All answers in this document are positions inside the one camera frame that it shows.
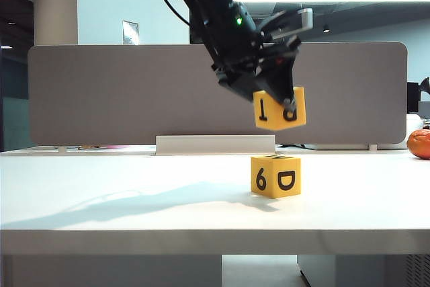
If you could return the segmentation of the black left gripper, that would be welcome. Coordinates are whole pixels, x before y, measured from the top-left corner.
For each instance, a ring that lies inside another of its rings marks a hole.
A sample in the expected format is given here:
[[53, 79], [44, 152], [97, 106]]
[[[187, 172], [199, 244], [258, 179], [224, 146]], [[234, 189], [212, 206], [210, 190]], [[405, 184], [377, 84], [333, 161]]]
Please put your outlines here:
[[293, 66], [301, 45], [296, 35], [264, 43], [262, 31], [221, 31], [210, 36], [212, 70], [218, 84], [253, 101], [254, 93], [267, 92], [283, 106], [296, 106]]

